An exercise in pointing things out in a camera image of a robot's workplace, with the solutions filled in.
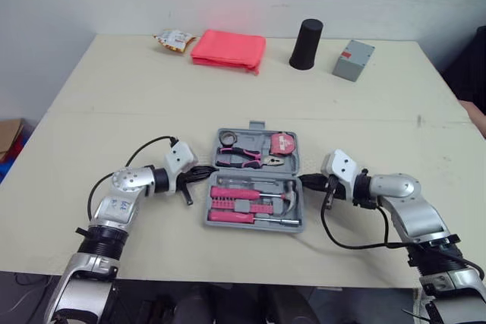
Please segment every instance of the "gray toolbox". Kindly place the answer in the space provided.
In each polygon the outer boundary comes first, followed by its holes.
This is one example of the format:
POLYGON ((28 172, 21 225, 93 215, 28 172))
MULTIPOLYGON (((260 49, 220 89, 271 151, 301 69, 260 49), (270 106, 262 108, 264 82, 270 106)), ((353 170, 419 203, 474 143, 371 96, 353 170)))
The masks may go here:
POLYGON ((285 233, 304 230, 304 196, 301 181, 296 176, 297 136, 264 128, 264 122, 251 121, 250 129, 221 128, 217 131, 213 164, 219 171, 209 178, 206 224, 285 233), (220 136, 228 132, 236 141, 223 140, 223 146, 220 136), (292 139, 295 148, 285 154, 270 155, 272 136, 274 144, 279 141, 283 149, 287 146, 283 143, 292 139))

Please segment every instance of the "beige tabletop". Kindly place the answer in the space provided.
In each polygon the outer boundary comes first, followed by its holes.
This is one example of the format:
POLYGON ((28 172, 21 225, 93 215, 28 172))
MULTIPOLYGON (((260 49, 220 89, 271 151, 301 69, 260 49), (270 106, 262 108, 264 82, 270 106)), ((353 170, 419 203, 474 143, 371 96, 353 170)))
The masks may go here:
MULTIPOLYGON (((465 257, 486 266, 486 144, 415 42, 376 46, 352 83, 331 74, 347 40, 323 39, 309 71, 288 66, 292 39, 268 39, 260 75, 197 66, 150 36, 98 36, 0 184, 0 270, 61 274, 86 228, 87 195, 144 142, 188 142, 201 163, 219 127, 298 135, 300 173, 344 149, 370 173, 405 172, 422 184, 465 257)), ((133 166, 160 166, 164 142, 133 166)), ((307 227, 290 235, 203 224, 207 184, 144 203, 121 257, 121 278, 206 282, 415 287, 404 250, 342 250, 320 224, 322 195, 307 192, 307 227)), ((104 184, 95 195, 98 202, 104 184)), ((330 228, 343 242, 382 239, 376 212, 335 203, 330 228)), ((395 232, 391 239, 398 239, 395 232)))

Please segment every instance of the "black cable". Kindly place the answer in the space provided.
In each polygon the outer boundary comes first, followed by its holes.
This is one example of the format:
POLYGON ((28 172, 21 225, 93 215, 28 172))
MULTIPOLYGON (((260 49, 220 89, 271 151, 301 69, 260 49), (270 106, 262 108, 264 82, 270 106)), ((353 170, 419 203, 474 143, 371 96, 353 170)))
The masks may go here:
POLYGON ((481 281, 483 281, 483 279, 484 279, 484 270, 478 264, 476 264, 476 263, 474 263, 472 261, 469 261, 466 258, 459 257, 459 256, 454 256, 453 254, 450 254, 450 253, 447 253, 447 252, 443 252, 441 250, 426 249, 426 251, 427 252, 430 252, 430 253, 435 253, 435 254, 437 254, 439 256, 447 257, 448 259, 453 260, 453 261, 456 261, 456 262, 459 262, 459 263, 464 263, 467 266, 471 266, 472 268, 474 268, 474 269, 476 269, 478 271, 479 278, 481 279, 481 281))
MULTIPOLYGON (((347 250, 366 250, 368 248, 378 248, 378 247, 385 247, 387 245, 387 243, 383 242, 383 243, 376 243, 376 244, 366 244, 366 245, 363 245, 363 246, 349 246, 347 244, 342 244, 340 242, 338 242, 337 239, 335 239, 335 237, 331 234, 331 230, 329 229, 329 227, 327 226, 327 223, 326 223, 326 204, 323 203, 322 204, 322 207, 320 208, 320 220, 322 221, 322 225, 324 227, 324 230, 326 231, 327 233, 327 236, 329 237, 329 239, 336 245, 336 246, 339 246, 341 248, 345 248, 347 250)), ((385 241, 388 241, 388 230, 385 229, 385 241)))
MULTIPOLYGON (((161 137, 157 137, 157 138, 154 138, 153 140, 149 140, 147 143, 145 143, 144 145, 140 146, 132 155, 131 157, 128 159, 127 163, 125 163, 125 167, 128 167, 132 161, 134 160, 134 158, 138 155, 138 153, 140 153, 140 151, 142 149, 144 149, 145 147, 149 146, 150 144, 152 143, 155 143, 159 140, 170 140, 170 146, 173 147, 177 142, 178 142, 178 139, 175 138, 175 137, 172 137, 172 136, 161 136, 161 137)), ((111 174, 107 174, 106 176, 100 178, 98 180, 98 182, 96 182, 93 186, 93 188, 91 189, 90 191, 90 195, 88 196, 88 204, 87 204, 87 213, 88 213, 88 219, 91 220, 93 215, 91 213, 91 202, 93 200, 93 195, 94 195, 94 192, 96 191, 96 189, 98 188, 98 186, 104 182, 104 180, 106 180, 107 178, 111 177, 113 175, 113 172, 111 174)))
POLYGON ((28 282, 21 282, 21 281, 19 280, 19 276, 18 276, 18 275, 19 275, 18 273, 14 273, 14 276, 15 276, 15 283, 16 283, 17 285, 19 285, 19 286, 31 286, 31 285, 35 285, 35 284, 40 283, 40 282, 41 282, 41 281, 44 279, 44 277, 41 277, 39 280, 34 281, 34 282, 30 282, 30 281, 28 281, 28 282))
POLYGON ((40 308, 40 305, 43 303, 44 297, 46 297, 47 290, 49 289, 48 281, 49 281, 49 277, 46 276, 46 286, 44 287, 43 292, 40 295, 39 301, 37 301, 36 307, 33 308, 33 312, 29 315, 25 324, 29 324, 32 321, 32 319, 37 313, 37 310, 40 308))
POLYGON ((142 149, 144 149, 145 147, 148 147, 150 144, 152 143, 155 143, 159 140, 170 140, 170 146, 173 147, 177 142, 178 142, 178 139, 175 138, 175 137, 172 137, 172 136, 161 136, 161 137, 157 137, 157 138, 154 138, 153 140, 149 140, 147 143, 145 143, 144 145, 140 146, 135 152, 133 155, 131 155, 131 157, 128 159, 127 163, 125 163, 125 167, 128 167, 131 162, 134 160, 134 158, 137 156, 138 153, 140 153, 140 151, 142 149))
POLYGON ((104 182, 104 180, 106 180, 107 178, 109 178, 110 176, 113 175, 113 172, 107 174, 106 176, 103 176, 102 178, 100 178, 98 180, 98 182, 96 182, 93 186, 93 188, 91 189, 90 191, 90 195, 88 196, 88 207, 87 207, 87 210, 88 210, 88 219, 91 220, 91 218, 93 217, 91 215, 91 200, 93 199, 93 195, 94 195, 94 192, 96 191, 96 189, 98 188, 98 186, 104 182))
POLYGON ((326 212, 326 204, 323 203, 322 207, 320 208, 320 220, 322 221, 322 225, 324 227, 324 230, 327 233, 327 236, 329 239, 337 246, 341 248, 345 248, 347 250, 366 250, 370 248, 378 248, 378 247, 386 247, 389 249, 396 249, 396 248, 404 248, 404 247, 415 247, 420 250, 426 250, 428 253, 433 253, 439 256, 444 256, 447 257, 449 260, 456 261, 458 263, 463 263, 467 266, 471 266, 472 268, 476 269, 478 271, 479 278, 481 281, 484 279, 484 270, 476 263, 469 261, 463 257, 460 256, 454 256, 453 254, 443 252, 441 250, 432 250, 429 248, 425 248, 419 244, 416 243, 404 243, 404 242, 388 242, 388 234, 390 230, 390 223, 388 222, 387 214, 381 209, 379 206, 377 206, 377 210, 381 213, 383 216, 383 220, 385 222, 385 238, 383 240, 383 243, 376 243, 376 244, 367 244, 363 246, 349 246, 347 244, 342 244, 338 242, 337 239, 331 234, 329 227, 327 226, 326 223, 326 217, 325 217, 325 212, 326 212))

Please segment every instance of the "gray box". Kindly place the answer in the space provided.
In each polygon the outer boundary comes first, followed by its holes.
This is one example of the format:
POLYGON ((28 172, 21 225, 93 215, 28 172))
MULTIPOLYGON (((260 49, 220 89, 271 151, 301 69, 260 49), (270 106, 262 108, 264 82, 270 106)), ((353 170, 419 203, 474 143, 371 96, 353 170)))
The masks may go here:
POLYGON ((333 75, 356 81, 365 68, 374 47, 355 40, 349 41, 334 67, 333 75))

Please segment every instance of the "pink towel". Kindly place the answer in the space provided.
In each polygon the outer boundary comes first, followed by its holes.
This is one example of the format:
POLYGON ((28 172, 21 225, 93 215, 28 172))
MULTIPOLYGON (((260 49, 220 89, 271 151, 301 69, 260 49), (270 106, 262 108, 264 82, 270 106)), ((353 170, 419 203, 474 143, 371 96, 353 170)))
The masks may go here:
POLYGON ((207 30, 191 52, 195 64, 246 68, 258 75, 265 51, 262 36, 207 30))

